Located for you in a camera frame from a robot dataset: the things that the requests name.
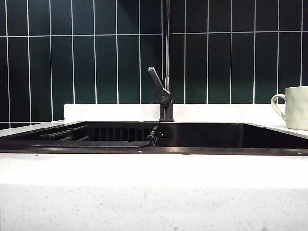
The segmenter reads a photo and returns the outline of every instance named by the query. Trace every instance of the backsplash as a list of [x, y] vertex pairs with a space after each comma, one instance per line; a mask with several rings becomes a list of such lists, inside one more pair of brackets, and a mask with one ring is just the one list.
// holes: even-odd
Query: backsplash
[[[65, 103], [156, 103], [162, 0], [1, 0], [0, 129]], [[173, 0], [174, 103], [269, 103], [308, 85], [307, 0]]]

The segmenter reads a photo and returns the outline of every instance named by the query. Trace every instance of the white mug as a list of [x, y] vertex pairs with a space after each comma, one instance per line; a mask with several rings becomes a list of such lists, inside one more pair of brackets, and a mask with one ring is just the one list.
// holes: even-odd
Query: white mug
[[[285, 100], [285, 114], [276, 106], [277, 98]], [[308, 130], [308, 86], [286, 88], [285, 95], [274, 95], [270, 102], [289, 129]]]

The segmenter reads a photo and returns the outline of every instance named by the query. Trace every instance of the faucet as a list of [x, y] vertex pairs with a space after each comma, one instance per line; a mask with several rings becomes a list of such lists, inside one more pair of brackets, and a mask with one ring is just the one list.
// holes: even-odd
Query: faucet
[[173, 120], [173, 88], [170, 75], [170, 44], [171, 44], [171, 0], [166, 0], [166, 56], [165, 56], [165, 75], [160, 81], [154, 67], [148, 68], [148, 73], [157, 90], [157, 101], [160, 104], [160, 122], [174, 122]]

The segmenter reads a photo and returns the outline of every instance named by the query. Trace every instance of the mug handle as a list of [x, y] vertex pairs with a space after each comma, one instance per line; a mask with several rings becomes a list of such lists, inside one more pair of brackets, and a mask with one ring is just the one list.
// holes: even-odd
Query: mug handle
[[276, 104], [275, 104], [275, 101], [276, 101], [277, 98], [283, 98], [283, 99], [285, 100], [285, 95], [282, 95], [282, 94], [274, 95], [274, 96], [272, 97], [270, 103], [271, 103], [272, 107], [275, 109], [275, 111], [278, 113], [278, 115], [280, 115], [281, 118], [282, 118], [284, 121], [286, 121], [286, 120], [285, 120], [285, 115], [284, 115], [284, 113], [282, 113], [282, 112], [279, 110], [279, 108], [276, 106]]

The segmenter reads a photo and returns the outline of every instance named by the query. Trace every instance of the vertical subway tile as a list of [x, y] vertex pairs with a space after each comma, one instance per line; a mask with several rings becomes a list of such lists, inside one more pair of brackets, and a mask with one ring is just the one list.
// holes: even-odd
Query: vertical subway tile
[[186, 35], [186, 103], [206, 103], [206, 35]]
[[285, 88], [300, 85], [300, 43], [300, 32], [279, 34], [278, 93], [280, 94], [285, 93]]
[[171, 57], [173, 103], [184, 103], [184, 35], [172, 35]]
[[186, 32], [207, 31], [207, 1], [186, 1]]
[[51, 0], [51, 34], [72, 33], [71, 0]]
[[117, 1], [117, 26], [119, 34], [138, 34], [138, 0]]
[[73, 0], [73, 32], [79, 35], [94, 33], [93, 1]]
[[95, 103], [94, 37], [74, 37], [75, 103]]
[[49, 37], [30, 38], [32, 121], [51, 121]]
[[28, 1], [30, 35], [49, 35], [49, 0]]
[[255, 3], [250, 0], [232, 2], [232, 31], [253, 31]]
[[279, 0], [279, 30], [301, 30], [302, 0]]
[[97, 103], [117, 103], [116, 36], [96, 36], [96, 63]]
[[156, 89], [148, 74], [148, 67], [153, 66], [159, 77], [162, 76], [161, 36], [141, 36], [141, 103], [157, 103]]
[[277, 33], [256, 33], [255, 103], [270, 103], [276, 94]]
[[8, 35], [27, 35], [27, 1], [7, 0]]
[[256, 0], [256, 30], [277, 31], [278, 0]]
[[209, 35], [208, 102], [230, 100], [230, 34]]
[[9, 38], [11, 121], [30, 121], [28, 39]]
[[254, 34], [232, 35], [231, 103], [253, 103]]
[[231, 1], [209, 0], [209, 31], [226, 32], [231, 30]]
[[140, 0], [140, 32], [161, 33], [161, 1]]
[[119, 102], [139, 103], [139, 38], [119, 36]]
[[116, 1], [95, 0], [95, 33], [116, 33]]
[[73, 103], [72, 38], [52, 37], [53, 120], [64, 119], [64, 104]]
[[185, 0], [171, 1], [171, 29], [172, 33], [183, 33], [185, 26]]
[[6, 38], [0, 38], [0, 122], [9, 121], [8, 67]]

